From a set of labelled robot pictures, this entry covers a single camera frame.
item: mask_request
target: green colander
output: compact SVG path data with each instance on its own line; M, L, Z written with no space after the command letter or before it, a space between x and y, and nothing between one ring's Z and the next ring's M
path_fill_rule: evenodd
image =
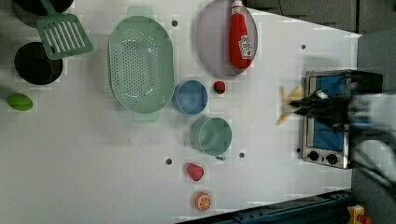
M175 88L172 41L150 8L129 7L128 16L108 43L111 87L135 119L158 118Z

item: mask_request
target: green ball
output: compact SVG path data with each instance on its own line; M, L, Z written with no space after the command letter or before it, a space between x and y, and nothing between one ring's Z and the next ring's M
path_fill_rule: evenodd
M33 107L32 100L19 93L8 96L7 102L9 106L19 111L27 111Z

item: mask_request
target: black bowl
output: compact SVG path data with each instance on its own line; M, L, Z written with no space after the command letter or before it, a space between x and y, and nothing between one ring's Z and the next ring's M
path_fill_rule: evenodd
M50 0L55 11L59 13L65 12L72 4L73 0ZM37 16L47 16L40 0L14 0L14 2L24 10L36 14Z
M55 81L62 73L64 63L50 60L43 44L33 42L21 47L14 59L18 74L27 82L35 85L47 85Z

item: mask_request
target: teal bowl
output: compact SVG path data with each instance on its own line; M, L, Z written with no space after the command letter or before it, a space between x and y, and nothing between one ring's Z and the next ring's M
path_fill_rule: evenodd
M191 125L190 139L194 148L224 161L224 153L232 142L233 132L224 119L202 118Z

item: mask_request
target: toaster oven knob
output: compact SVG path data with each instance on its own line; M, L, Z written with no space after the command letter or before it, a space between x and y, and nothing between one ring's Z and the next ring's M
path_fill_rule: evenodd
M319 154L316 151L311 151L308 154L309 159L311 159L311 161L317 161L319 159Z
M326 157L326 160L329 162L329 164L334 165L338 162L337 156L334 154L330 154L328 157Z

